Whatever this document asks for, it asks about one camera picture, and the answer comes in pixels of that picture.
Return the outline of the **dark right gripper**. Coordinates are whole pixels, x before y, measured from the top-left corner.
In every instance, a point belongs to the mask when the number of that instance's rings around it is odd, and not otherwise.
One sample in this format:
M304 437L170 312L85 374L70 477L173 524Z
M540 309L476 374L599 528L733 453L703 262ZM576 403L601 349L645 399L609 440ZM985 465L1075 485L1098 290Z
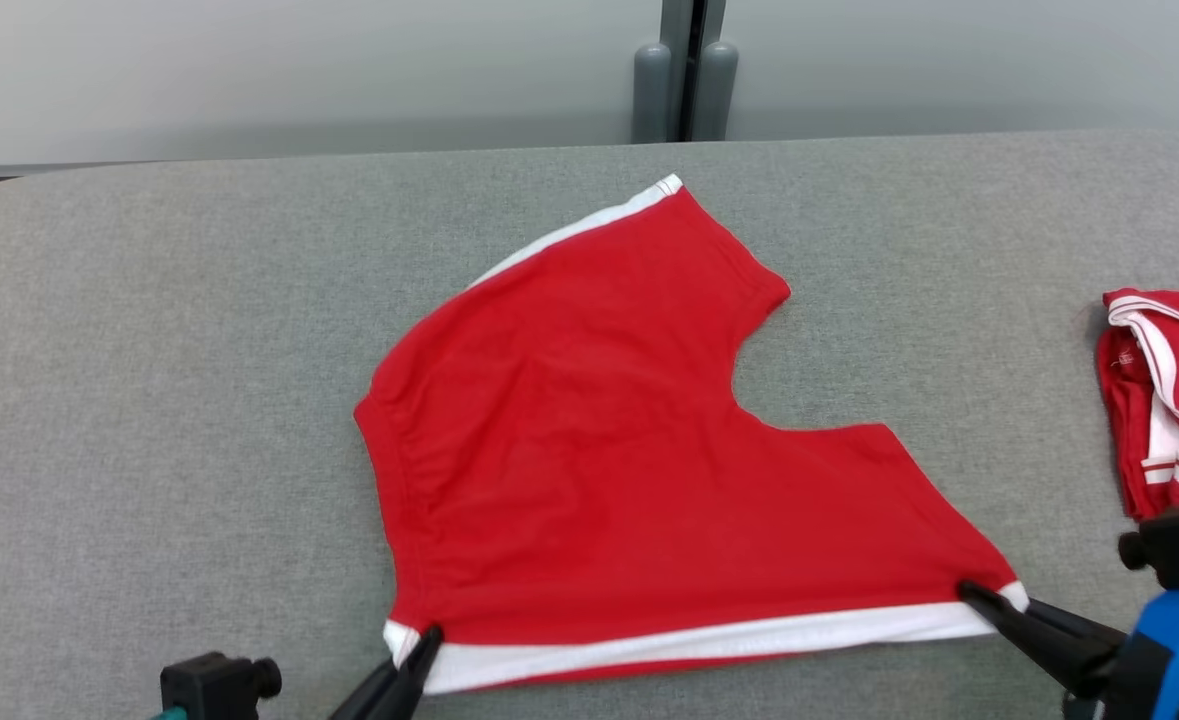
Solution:
M1063 719L1148 719L1150 661L1137 639L1033 597L1019 610L974 582L959 597L1063 688Z

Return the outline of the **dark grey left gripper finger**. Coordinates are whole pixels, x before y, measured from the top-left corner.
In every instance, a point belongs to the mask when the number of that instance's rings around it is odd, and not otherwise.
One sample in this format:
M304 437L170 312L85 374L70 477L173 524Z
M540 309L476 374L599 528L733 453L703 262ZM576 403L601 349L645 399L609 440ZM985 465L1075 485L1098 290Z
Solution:
M329 719L407 719L406 661L387 659L357 685Z
M426 679L443 645L441 626L429 626L401 665L389 659L384 662L386 692L380 698L382 719L411 719L424 694Z

